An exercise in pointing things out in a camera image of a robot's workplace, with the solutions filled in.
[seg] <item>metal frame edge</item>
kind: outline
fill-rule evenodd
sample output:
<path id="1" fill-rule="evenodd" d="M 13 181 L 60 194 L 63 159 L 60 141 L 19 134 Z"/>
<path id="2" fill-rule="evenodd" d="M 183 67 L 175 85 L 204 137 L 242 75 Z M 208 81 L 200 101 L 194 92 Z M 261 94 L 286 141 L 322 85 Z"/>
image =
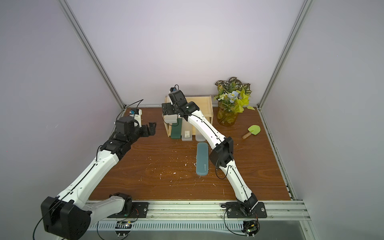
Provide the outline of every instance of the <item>metal frame edge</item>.
<path id="1" fill-rule="evenodd" d="M 285 43 L 284 45 L 284 48 L 283 48 L 283 51 L 281 52 L 281 55 L 279 57 L 279 60 L 275 66 L 275 69 L 273 70 L 273 73 L 272 73 L 272 76 L 268 82 L 268 85 L 267 85 L 267 88 L 265 89 L 265 92 L 258 104 L 258 107 L 260 109 L 262 109 L 262 107 L 264 106 L 265 104 L 265 101 L 266 99 L 268 98 L 268 95 L 273 87 L 273 84 L 275 83 L 276 81 L 276 78 L 277 76 L 279 75 L 279 72 L 281 70 L 281 68 L 283 67 L 284 65 L 284 62 L 293 46 L 293 42 L 295 41 L 296 37 L 297 37 L 297 34 L 304 22 L 304 19 L 308 13 L 308 10 L 312 4 L 313 0 L 305 0 L 303 5 L 301 6 L 301 9 L 300 9 L 300 12 L 299 12 L 299 15 L 293 25 L 293 28 L 289 34 L 289 37 L 288 37 L 288 40 L 287 42 Z"/>
<path id="2" fill-rule="evenodd" d="M 110 92 L 112 93 L 113 97 L 115 98 L 116 102 L 120 106 L 121 109 L 125 107 L 125 104 L 123 103 L 122 99 L 120 98 L 118 92 L 116 91 L 115 86 L 112 84 L 111 79 L 109 78 L 107 72 L 105 71 L 103 65 L 101 64 L 99 58 L 97 57 L 94 49 L 92 48 L 89 40 L 87 39 L 84 31 L 82 30 L 79 22 L 77 21 L 72 9 L 70 8 L 68 2 L 66 0 L 57 0 L 61 10 L 63 11 L 64 15 L 67 17 L 68 21 L 71 23 L 72 28 L 74 29 L 76 35 L 78 36 L 81 44 L 84 46 L 84 48 L 87 50 L 89 56 L 91 57 L 93 63 L 95 64 L 96 68 L 98 69 L 99 73 L 103 77 L 105 83 L 107 84 Z"/>

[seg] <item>black mounting plate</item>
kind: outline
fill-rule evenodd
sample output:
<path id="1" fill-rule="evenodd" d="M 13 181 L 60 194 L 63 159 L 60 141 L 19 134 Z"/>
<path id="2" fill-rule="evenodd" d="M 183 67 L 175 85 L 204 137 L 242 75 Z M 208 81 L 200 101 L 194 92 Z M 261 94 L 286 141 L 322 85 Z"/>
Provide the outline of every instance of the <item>black mounting plate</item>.
<path id="1" fill-rule="evenodd" d="M 257 205 L 253 210 L 256 209 L 256 211 L 253 211 L 253 214 L 249 217 L 243 216 L 243 214 L 240 211 L 240 205 L 237 202 L 226 202 L 225 205 L 227 206 L 227 218 L 256 218 L 256 214 L 258 218 L 266 218 L 266 210 L 263 202 L 258 202 Z"/>
<path id="2" fill-rule="evenodd" d="M 147 217 L 147 210 L 148 210 L 148 202 L 133 202 L 133 213 L 129 218 L 137 218 L 137 211 L 139 212 L 139 218 L 146 218 Z M 116 213 L 108 216 L 107 218 L 126 218 L 128 217 L 127 214 L 124 213 Z"/>

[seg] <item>wood grain surface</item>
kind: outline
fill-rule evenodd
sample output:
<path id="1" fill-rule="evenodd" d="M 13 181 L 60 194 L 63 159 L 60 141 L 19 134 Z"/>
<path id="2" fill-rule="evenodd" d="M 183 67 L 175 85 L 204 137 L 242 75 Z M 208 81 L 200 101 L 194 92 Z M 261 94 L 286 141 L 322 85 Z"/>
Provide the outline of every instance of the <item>wood grain surface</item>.
<path id="1" fill-rule="evenodd" d="M 259 200 L 290 200 L 263 123 L 257 111 L 245 109 L 236 123 L 215 128 L 234 141 L 236 165 L 245 183 Z M 167 136 L 161 108 L 142 108 L 142 123 L 157 122 L 156 134 L 141 137 L 131 150 L 103 178 L 90 196 L 91 200 L 107 199 L 122 192 L 134 200 L 236 200 L 227 179 L 215 175 L 209 162 L 206 176 L 196 174 L 197 141 L 181 141 Z M 259 125 L 261 132 L 247 139 L 242 136 L 251 125 Z"/>

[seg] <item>yellow glass vase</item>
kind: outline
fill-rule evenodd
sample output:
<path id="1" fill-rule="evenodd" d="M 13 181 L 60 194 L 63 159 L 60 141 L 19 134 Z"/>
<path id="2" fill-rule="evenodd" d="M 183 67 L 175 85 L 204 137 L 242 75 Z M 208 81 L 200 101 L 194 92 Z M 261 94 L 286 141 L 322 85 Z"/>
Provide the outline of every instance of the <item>yellow glass vase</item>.
<path id="1" fill-rule="evenodd" d="M 217 112 L 217 122 L 220 125 L 223 125 L 226 127 L 232 126 L 235 124 L 238 114 L 239 113 L 228 112 L 228 111 L 222 109 L 220 107 L 220 104 L 219 104 L 219 108 L 218 108 L 218 112 Z"/>

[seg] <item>black cable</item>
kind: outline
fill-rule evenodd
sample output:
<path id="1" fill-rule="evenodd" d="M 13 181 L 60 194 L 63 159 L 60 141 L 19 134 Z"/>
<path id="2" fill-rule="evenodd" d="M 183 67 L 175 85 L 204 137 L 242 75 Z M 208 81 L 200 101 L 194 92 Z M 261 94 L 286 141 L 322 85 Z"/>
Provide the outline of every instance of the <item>black cable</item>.
<path id="1" fill-rule="evenodd" d="M 88 175 L 88 173 L 92 170 L 92 168 L 95 166 L 95 164 L 92 165 L 91 169 L 84 175 L 84 177 L 71 189 L 73 191 L 77 185 Z"/>
<path id="2" fill-rule="evenodd" d="M 196 116 L 196 115 L 193 115 L 193 114 L 189 114 L 189 115 L 190 115 L 190 116 L 195 116 L 195 117 L 197 117 L 198 119 L 200 119 L 203 123 L 205 123 L 206 126 L 209 127 L 209 129 L 211 129 L 211 131 L 214 133 L 214 135 L 216 136 L 216 138 L 217 138 L 218 140 L 220 140 L 219 137 L 216 135 L 215 131 L 213 131 L 213 129 L 212 129 L 206 122 L 204 122 L 201 118 L 199 118 L 199 117 Z"/>
<path id="3" fill-rule="evenodd" d="M 99 238 L 101 238 L 102 240 L 105 240 L 104 238 L 102 238 L 99 234 L 99 222 L 97 222 L 97 225 L 96 225 L 96 232 L 97 232 L 97 235 L 99 235 Z"/>
<path id="4" fill-rule="evenodd" d="M 36 228 L 37 226 L 39 225 L 39 223 L 41 222 L 41 220 L 56 206 L 58 205 L 61 200 L 63 200 L 63 198 L 65 198 L 66 196 L 68 196 L 68 194 L 70 194 L 70 192 L 68 192 L 64 197 L 62 197 L 60 199 L 60 201 L 58 201 L 55 205 L 53 205 L 53 207 L 51 207 L 50 209 L 48 209 L 48 211 L 40 218 L 40 220 L 37 222 L 36 226 L 35 226 L 35 229 L 33 230 L 33 234 L 32 234 L 32 239 L 35 240 L 35 232 L 36 232 Z"/>
<path id="5" fill-rule="evenodd" d="M 167 123 L 166 123 L 165 120 L 164 120 L 164 113 L 166 113 L 167 110 L 168 110 L 168 108 L 166 108 L 166 110 L 163 112 L 163 115 L 162 115 L 162 117 L 161 117 L 161 119 L 163 120 L 163 122 L 164 122 L 165 124 L 167 124 Z M 171 125 L 171 124 L 169 124 L 171 127 L 176 127 L 176 126 L 179 125 L 179 118 L 176 118 L 176 119 L 177 119 L 177 125 Z"/>
<path id="6" fill-rule="evenodd" d="M 139 115 L 139 104 L 143 101 L 144 99 L 141 99 L 140 101 L 139 101 L 139 103 L 137 104 L 137 106 L 136 106 L 136 109 L 137 109 L 137 114 Z"/>
<path id="7" fill-rule="evenodd" d="M 137 209 L 135 209 L 135 210 L 137 211 L 137 218 L 133 222 L 136 222 L 137 219 L 139 218 L 139 211 Z M 131 214 L 128 217 L 126 217 L 125 219 L 121 220 L 120 222 L 122 222 L 122 221 L 126 220 L 127 218 L 129 218 L 132 214 L 133 214 L 133 211 L 131 212 Z"/>
<path id="8" fill-rule="evenodd" d="M 218 177 L 219 179 L 225 179 L 226 177 L 227 177 L 227 175 L 228 175 L 228 172 L 229 172 L 229 167 L 232 167 L 232 166 L 228 166 L 228 170 L 227 170 L 227 173 L 225 174 L 225 177 L 224 178 L 221 178 L 221 177 L 219 177 L 218 175 L 217 175 L 217 163 L 218 163 L 218 161 L 216 162 L 216 165 L 215 165 L 215 173 L 216 173 L 216 177 Z"/>
<path id="9" fill-rule="evenodd" d="M 245 237 L 246 237 L 247 235 L 237 234 L 237 233 L 234 233 L 234 232 L 232 232 L 231 230 L 229 230 L 229 228 L 227 227 L 227 225 L 226 225 L 226 223 L 225 223 L 225 215 L 227 214 L 227 211 L 228 211 L 228 209 L 225 210 L 225 213 L 224 213 L 224 225 L 225 225 L 225 227 L 228 229 L 228 231 L 230 231 L 231 233 L 233 233 L 233 234 L 235 234 L 235 235 L 245 236 Z"/>
<path id="10" fill-rule="evenodd" d="M 132 106 L 133 104 L 138 103 L 138 102 L 141 102 L 141 101 L 143 101 L 143 100 L 144 100 L 144 99 L 141 99 L 141 100 L 139 100 L 139 101 L 137 101 L 137 102 L 131 103 L 130 105 L 126 106 L 123 110 L 121 110 L 121 112 L 119 113 L 119 115 L 116 117 L 116 121 L 118 120 L 120 114 L 121 114 L 122 112 L 124 112 L 125 109 L 127 109 L 127 108 L 129 108 L 130 106 Z"/>
<path id="11" fill-rule="evenodd" d="M 249 198 L 248 198 L 248 195 L 247 195 L 247 192 L 245 191 L 244 185 L 243 185 L 243 184 L 241 183 L 241 181 L 240 181 L 240 178 L 239 178 L 239 176 L 237 175 L 236 171 L 234 171 L 234 173 L 236 174 L 236 177 L 237 177 L 237 179 L 239 180 L 239 182 L 240 182 L 240 184 L 241 184 L 241 187 L 243 187 L 243 190 L 244 190 L 245 196 L 247 197 L 247 199 L 249 199 Z"/>
<path id="12" fill-rule="evenodd" d="M 99 153 L 99 148 L 101 148 L 102 147 L 102 145 L 100 145 L 98 148 L 97 148 L 97 151 L 96 151 L 96 161 L 95 162 L 97 162 L 97 154 Z"/>

